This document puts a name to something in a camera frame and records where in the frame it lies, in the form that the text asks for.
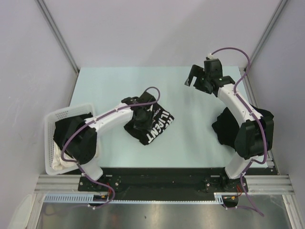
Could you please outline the black printed t shirt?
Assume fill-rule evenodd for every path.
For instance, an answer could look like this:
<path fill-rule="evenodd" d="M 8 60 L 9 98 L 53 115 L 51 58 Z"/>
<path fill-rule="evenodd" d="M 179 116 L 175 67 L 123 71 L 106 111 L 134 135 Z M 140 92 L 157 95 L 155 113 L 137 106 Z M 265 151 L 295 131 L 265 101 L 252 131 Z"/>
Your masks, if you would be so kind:
<path fill-rule="evenodd" d="M 155 102 L 151 105 L 146 106 L 136 106 L 132 107 L 131 110 L 134 112 L 139 108 L 145 108 L 152 111 L 152 129 L 151 130 L 138 130 L 133 127 L 134 121 L 131 119 L 125 126 L 124 129 L 134 138 L 139 140 L 142 145 L 150 144 L 156 137 L 162 134 L 166 128 L 174 121 L 174 117 L 166 111 L 162 106 L 160 106 L 153 95 L 147 91 L 143 92 L 139 97 L 127 97 L 121 100 L 122 103 L 131 104 L 141 104 Z"/>

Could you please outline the white plastic basket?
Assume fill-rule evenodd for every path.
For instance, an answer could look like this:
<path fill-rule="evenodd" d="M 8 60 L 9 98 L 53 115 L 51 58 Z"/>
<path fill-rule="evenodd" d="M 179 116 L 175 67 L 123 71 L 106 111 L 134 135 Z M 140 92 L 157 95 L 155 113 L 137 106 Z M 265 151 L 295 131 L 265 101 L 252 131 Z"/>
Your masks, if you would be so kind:
<path fill-rule="evenodd" d="M 58 174 L 65 174 L 78 169 L 76 165 L 68 168 L 63 168 L 61 170 L 53 169 L 52 167 L 52 162 L 54 159 L 53 135 L 55 132 L 55 123 L 64 118 L 84 115 L 88 113 L 91 113 L 93 116 L 96 115 L 94 106 L 91 103 L 84 103 L 75 106 L 61 108 L 45 116 L 44 119 L 45 170 L 48 175 L 54 176 Z"/>

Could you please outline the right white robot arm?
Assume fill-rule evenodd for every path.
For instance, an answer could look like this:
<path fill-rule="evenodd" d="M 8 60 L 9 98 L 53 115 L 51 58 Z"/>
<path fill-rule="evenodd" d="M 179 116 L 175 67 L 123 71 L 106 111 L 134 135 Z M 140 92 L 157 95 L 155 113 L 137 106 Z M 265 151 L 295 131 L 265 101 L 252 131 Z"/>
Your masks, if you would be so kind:
<path fill-rule="evenodd" d="M 230 76 L 223 75 L 219 59 L 204 61 L 204 67 L 193 65 L 185 82 L 190 86 L 196 78 L 195 89 L 214 94 L 229 109 L 239 125 L 234 140 L 235 155 L 225 167 L 226 176 L 220 179 L 224 191 L 232 191 L 237 186 L 237 178 L 243 176 L 253 162 L 264 164 L 268 150 L 272 148 L 274 122 L 255 110 L 237 91 L 237 84 Z"/>

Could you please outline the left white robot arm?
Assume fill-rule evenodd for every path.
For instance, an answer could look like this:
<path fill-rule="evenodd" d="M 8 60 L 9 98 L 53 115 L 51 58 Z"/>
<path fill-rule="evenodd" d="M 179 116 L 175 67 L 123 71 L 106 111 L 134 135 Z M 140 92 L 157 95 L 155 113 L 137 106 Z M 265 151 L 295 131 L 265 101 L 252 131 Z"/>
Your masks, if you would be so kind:
<path fill-rule="evenodd" d="M 97 161 L 97 143 L 102 134 L 122 124 L 132 124 L 136 131 L 150 131 L 157 99 L 144 92 L 140 97 L 127 97 L 101 115 L 92 113 L 61 119 L 55 123 L 53 141 L 59 158 L 76 165 L 89 177 L 89 186 L 99 191 L 105 186 L 103 170 Z"/>

